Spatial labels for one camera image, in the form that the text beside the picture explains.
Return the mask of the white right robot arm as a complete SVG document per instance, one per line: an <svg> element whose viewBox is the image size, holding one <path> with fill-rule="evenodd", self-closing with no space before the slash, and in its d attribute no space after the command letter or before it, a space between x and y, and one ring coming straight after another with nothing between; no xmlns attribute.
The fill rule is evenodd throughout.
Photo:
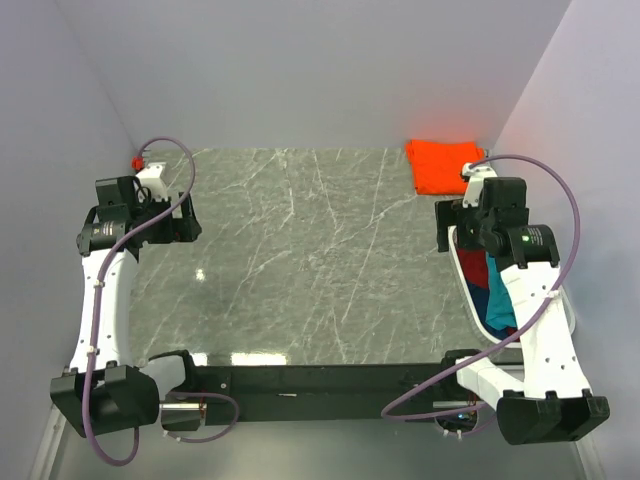
<svg viewBox="0 0 640 480"><path fill-rule="evenodd" d="M483 358L461 360L439 374L444 395L470 390L497 414L511 445L574 442L610 417L606 397L593 393L574 349L561 289L563 271L552 230L532 225L523 179L471 176L464 197L436 205L438 248L448 235L458 247L482 250L496 263L511 300L523 358L523 380Z"/></svg>

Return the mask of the teal polo shirt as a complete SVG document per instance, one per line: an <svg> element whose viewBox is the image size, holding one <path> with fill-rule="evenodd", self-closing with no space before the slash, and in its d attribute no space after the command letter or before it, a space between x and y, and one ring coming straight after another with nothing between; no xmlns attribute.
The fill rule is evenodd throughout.
<svg viewBox="0 0 640 480"><path fill-rule="evenodd" d="M517 322L509 292L500 276L496 260L486 254L489 275L489 298L485 316L486 324L496 332L515 329Z"/></svg>

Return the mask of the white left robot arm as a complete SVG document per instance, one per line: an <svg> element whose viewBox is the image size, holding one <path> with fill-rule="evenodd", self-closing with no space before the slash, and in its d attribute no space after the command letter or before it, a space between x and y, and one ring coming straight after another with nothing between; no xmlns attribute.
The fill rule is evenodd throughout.
<svg viewBox="0 0 640 480"><path fill-rule="evenodd" d="M171 197L162 165L136 175L96 182L98 203L76 238L84 278L80 333L67 370L50 383L50 397L74 430L94 435L153 424L169 394L179 402L200 388L185 350L134 364L129 309L140 250L145 244L193 242L201 227L186 199L178 218L168 214Z"/></svg>

